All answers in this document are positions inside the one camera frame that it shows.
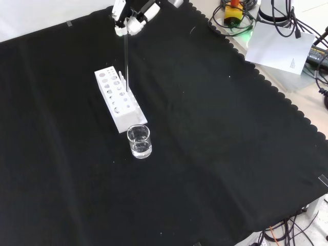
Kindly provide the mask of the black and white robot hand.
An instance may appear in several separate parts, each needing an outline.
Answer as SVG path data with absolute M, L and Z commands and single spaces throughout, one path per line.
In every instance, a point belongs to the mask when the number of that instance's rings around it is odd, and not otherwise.
M 159 11 L 159 1 L 116 0 L 111 13 L 116 35 L 122 37 L 138 34 Z

